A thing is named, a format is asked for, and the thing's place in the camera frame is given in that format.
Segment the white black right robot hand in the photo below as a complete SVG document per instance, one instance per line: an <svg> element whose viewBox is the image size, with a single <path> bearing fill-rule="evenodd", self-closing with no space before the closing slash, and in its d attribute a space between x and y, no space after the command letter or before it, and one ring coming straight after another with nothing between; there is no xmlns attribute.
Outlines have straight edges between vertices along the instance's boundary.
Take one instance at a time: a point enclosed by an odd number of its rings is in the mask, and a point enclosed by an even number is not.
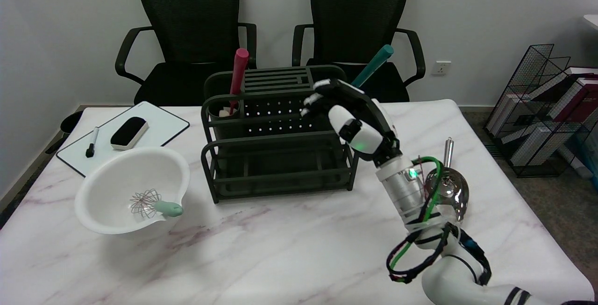
<svg viewBox="0 0 598 305"><path fill-rule="evenodd" d="M313 90L303 101L303 118L326 116L355 155L377 167L402 156L394 122L376 99L336 78L315 82Z"/></svg>

